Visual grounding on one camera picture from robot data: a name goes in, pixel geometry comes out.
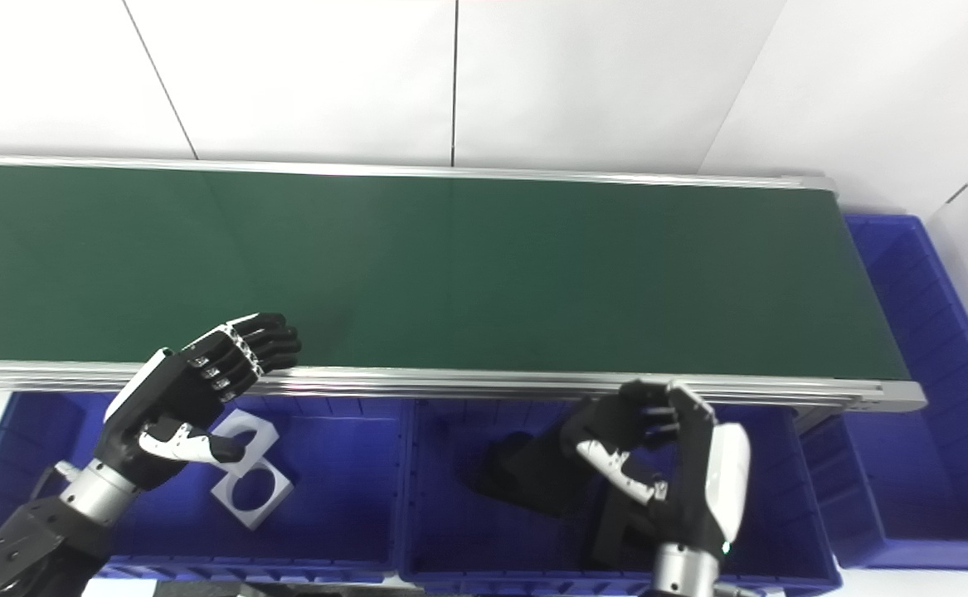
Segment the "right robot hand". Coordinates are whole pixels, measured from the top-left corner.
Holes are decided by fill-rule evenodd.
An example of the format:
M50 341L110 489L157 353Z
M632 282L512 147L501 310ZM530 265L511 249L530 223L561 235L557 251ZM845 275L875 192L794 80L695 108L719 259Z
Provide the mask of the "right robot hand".
M722 559L744 517L752 447L741 424L716 411L683 381L635 379L589 398L559 426L560 449L587 475L608 481L641 506L659 543ZM676 446L673 483L635 460L637 449Z

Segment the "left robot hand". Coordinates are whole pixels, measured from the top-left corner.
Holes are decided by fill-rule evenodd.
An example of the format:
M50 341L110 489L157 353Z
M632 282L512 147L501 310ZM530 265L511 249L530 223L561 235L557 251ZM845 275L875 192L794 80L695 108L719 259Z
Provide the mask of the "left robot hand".
M155 490L188 462L242 456L207 433L226 403L261 377L290 369L302 347L279 313L255 313L215 326L173 351L158 349L105 412L94 457L143 491Z

